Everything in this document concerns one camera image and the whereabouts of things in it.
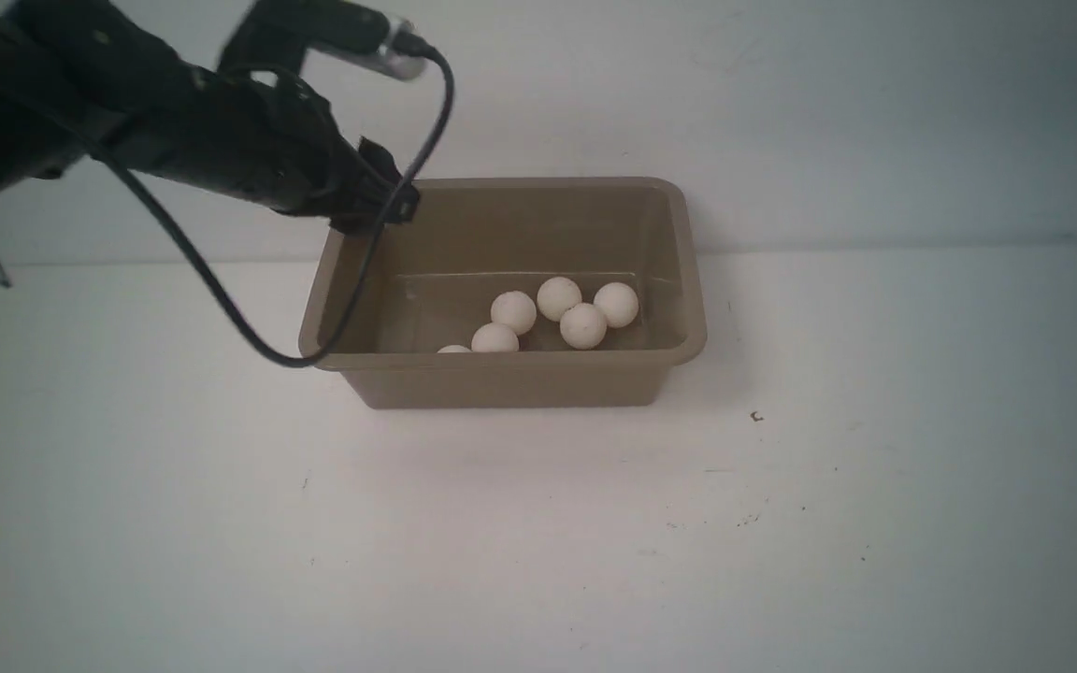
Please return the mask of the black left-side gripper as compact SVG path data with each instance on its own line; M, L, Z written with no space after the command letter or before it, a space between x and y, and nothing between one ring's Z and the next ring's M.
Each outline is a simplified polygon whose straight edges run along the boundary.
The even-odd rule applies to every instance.
M121 165L257 204L288 218L328 218L368 236L412 222L422 201L376 141L348 142L332 107L299 78L268 85L247 71L192 73L187 101L138 112L104 136Z

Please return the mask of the dark left-side robot arm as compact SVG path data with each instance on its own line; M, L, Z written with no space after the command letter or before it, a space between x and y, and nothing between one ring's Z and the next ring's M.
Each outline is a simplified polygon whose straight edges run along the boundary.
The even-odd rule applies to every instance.
M401 81L432 56L411 22L347 1L255 1L215 69L110 1L14 1L0 13L0 193L104 150L124 169L345 234L370 232L381 206L390 224L410 221L420 196L392 154L348 142L302 80L311 51Z

